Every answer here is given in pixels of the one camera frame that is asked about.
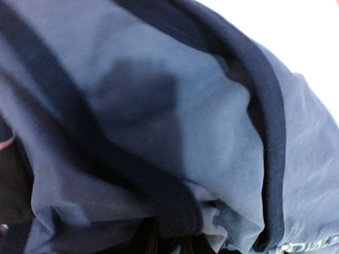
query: white background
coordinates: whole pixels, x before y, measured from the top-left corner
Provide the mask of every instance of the white background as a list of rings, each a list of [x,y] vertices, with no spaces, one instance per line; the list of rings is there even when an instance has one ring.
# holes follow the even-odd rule
[[[339,124],[336,0],[198,0],[305,76]]]

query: white wall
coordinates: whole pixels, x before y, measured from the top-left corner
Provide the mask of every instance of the white wall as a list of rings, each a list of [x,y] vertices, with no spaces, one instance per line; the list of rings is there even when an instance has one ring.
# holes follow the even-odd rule
[[[339,124],[336,0],[198,0],[302,73]]]

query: clothing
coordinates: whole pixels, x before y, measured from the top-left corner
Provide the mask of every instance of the clothing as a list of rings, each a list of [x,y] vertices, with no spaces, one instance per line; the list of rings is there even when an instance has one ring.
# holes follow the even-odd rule
[[[226,241],[228,248],[256,253],[252,246],[266,223],[267,148],[253,77],[242,63],[227,52],[221,57],[189,47],[111,1],[7,2],[55,53],[104,134],[185,182],[213,247]],[[257,46],[278,79],[287,131],[284,235],[270,251],[328,237],[336,243],[338,126],[301,76]],[[36,218],[26,253],[94,253],[129,241],[141,219],[155,214],[150,201],[91,176],[93,168],[72,149],[48,114],[49,100],[1,35],[0,48],[0,111],[23,142],[34,173]],[[333,245],[322,253],[338,250]]]

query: garment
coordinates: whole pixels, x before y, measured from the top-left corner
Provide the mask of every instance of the garment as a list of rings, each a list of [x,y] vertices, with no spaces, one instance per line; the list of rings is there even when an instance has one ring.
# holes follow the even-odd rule
[[[264,142],[253,77],[242,63],[189,47],[111,1],[7,2],[57,55],[105,135],[187,184],[213,247],[226,241],[256,253],[252,246],[265,228]],[[84,173],[88,165],[1,35],[0,47],[0,110],[34,172],[36,219],[26,253],[93,253],[129,241],[140,220],[154,215],[149,200]],[[270,251],[328,237],[335,244],[338,126],[301,76],[258,47],[278,79],[287,130],[284,236]]]

